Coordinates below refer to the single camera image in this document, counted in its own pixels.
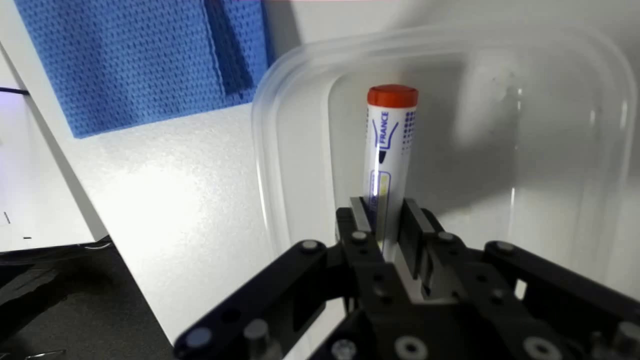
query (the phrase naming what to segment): blue towel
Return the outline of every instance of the blue towel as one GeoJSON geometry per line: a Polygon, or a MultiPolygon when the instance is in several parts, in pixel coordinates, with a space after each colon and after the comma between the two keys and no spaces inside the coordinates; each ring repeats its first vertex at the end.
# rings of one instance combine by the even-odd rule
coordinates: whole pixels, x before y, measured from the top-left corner
{"type": "Polygon", "coordinates": [[[235,105],[271,59],[261,0],[15,0],[75,137],[235,105]]]}

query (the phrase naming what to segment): plastic lid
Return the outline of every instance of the plastic lid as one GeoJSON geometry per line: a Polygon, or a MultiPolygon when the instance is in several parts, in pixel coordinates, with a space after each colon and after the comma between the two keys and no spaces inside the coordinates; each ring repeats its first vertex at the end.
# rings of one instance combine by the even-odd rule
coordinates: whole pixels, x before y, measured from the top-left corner
{"type": "Polygon", "coordinates": [[[415,108],[417,90],[401,83],[382,83],[367,90],[367,104],[382,108],[415,108]]]}

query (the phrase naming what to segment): white table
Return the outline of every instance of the white table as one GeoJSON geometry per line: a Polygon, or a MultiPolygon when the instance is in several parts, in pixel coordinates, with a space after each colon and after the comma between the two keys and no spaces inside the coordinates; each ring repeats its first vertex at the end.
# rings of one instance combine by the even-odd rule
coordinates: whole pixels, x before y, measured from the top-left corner
{"type": "MultiPolygon", "coordinates": [[[[297,41],[420,23],[426,7],[426,0],[271,0],[270,20],[282,52],[297,41]]],[[[271,260],[250,105],[73,139],[12,0],[0,0],[0,41],[169,339],[271,260]]],[[[640,190],[632,193],[621,215],[628,223],[640,208],[640,190]]],[[[636,248],[621,250],[615,274],[634,266],[624,251],[640,254],[638,242],[624,246],[636,248]]],[[[624,275],[611,281],[632,289],[624,275]]]]}

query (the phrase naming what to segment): blue cloth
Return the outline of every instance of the blue cloth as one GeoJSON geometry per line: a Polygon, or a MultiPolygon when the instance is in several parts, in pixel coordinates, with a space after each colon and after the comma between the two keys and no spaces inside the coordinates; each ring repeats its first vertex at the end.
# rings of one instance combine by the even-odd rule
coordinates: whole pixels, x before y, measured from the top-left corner
{"type": "Polygon", "coordinates": [[[75,137],[250,102],[261,0],[15,0],[75,137]]]}

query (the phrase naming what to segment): clear plastic container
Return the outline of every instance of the clear plastic container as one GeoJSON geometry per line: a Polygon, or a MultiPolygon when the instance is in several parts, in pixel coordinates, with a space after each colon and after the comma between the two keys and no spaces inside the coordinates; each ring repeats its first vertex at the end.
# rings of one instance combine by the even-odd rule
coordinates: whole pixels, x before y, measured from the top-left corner
{"type": "Polygon", "coordinates": [[[625,178],[636,83],[570,25],[433,25],[302,45],[254,102],[263,215],[283,250],[334,242],[361,193],[365,90],[420,90],[407,193],[479,248],[510,240],[600,278],[625,178]]]}

